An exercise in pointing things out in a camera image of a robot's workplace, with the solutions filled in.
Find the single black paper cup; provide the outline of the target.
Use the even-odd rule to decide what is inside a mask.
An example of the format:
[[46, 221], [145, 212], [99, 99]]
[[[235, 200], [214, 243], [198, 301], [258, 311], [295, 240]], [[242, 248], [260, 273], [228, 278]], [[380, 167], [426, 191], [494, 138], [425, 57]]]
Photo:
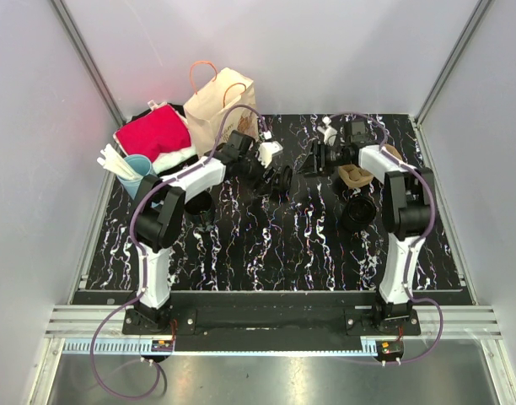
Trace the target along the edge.
[[280, 170], [274, 170], [271, 178], [271, 192], [286, 194], [290, 191], [293, 178], [293, 168], [284, 165]]

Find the black cup stack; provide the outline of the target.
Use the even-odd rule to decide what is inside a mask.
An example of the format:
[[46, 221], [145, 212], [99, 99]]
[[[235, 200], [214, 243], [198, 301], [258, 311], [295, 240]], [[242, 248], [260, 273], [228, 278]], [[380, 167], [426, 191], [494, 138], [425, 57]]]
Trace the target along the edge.
[[350, 232], [365, 230], [375, 219], [376, 207], [368, 196], [351, 197], [341, 214], [342, 226]]
[[201, 192], [185, 204], [185, 214], [194, 225], [207, 227], [215, 219], [215, 205], [209, 192]]

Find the cream bear paper bag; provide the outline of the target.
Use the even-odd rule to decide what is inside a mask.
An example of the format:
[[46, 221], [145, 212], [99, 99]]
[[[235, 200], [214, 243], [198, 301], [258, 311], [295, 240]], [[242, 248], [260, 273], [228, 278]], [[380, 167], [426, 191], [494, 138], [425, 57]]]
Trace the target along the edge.
[[184, 104], [187, 127], [197, 153], [202, 156], [214, 148], [217, 136], [228, 141], [233, 130], [258, 138], [258, 121], [248, 105], [256, 108], [254, 80], [231, 69], [213, 70], [212, 78], [197, 87], [189, 73], [193, 95]]

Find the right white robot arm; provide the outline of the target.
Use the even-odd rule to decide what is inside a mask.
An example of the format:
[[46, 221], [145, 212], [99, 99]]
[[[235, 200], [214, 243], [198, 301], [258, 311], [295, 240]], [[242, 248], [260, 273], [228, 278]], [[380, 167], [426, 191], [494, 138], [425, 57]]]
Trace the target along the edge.
[[356, 165], [382, 184], [381, 218], [388, 233], [388, 252], [384, 277], [362, 324], [386, 335], [405, 331], [415, 315], [413, 279], [437, 209], [433, 171], [425, 167], [418, 169], [394, 156], [386, 147], [385, 127], [381, 128], [384, 134], [381, 142], [369, 138], [366, 122], [370, 120], [369, 116], [360, 115], [351, 122], [344, 138], [331, 125], [332, 117], [323, 117], [318, 126], [323, 138], [310, 144], [297, 172], [307, 177], [327, 176], [336, 167]]

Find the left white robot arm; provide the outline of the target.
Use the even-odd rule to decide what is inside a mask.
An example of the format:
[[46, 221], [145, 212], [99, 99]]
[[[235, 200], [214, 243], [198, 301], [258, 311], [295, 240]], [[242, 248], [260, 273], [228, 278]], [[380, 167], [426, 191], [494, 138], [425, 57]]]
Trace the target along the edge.
[[282, 172], [274, 167], [282, 145], [266, 132], [261, 140], [233, 131], [226, 143], [196, 163], [172, 175], [146, 175], [133, 201], [130, 236], [138, 253], [139, 286], [129, 304], [129, 323], [141, 323], [160, 334], [170, 323], [168, 283], [172, 245], [178, 240], [185, 213], [212, 214], [207, 191], [234, 177], [256, 186], [282, 184]]

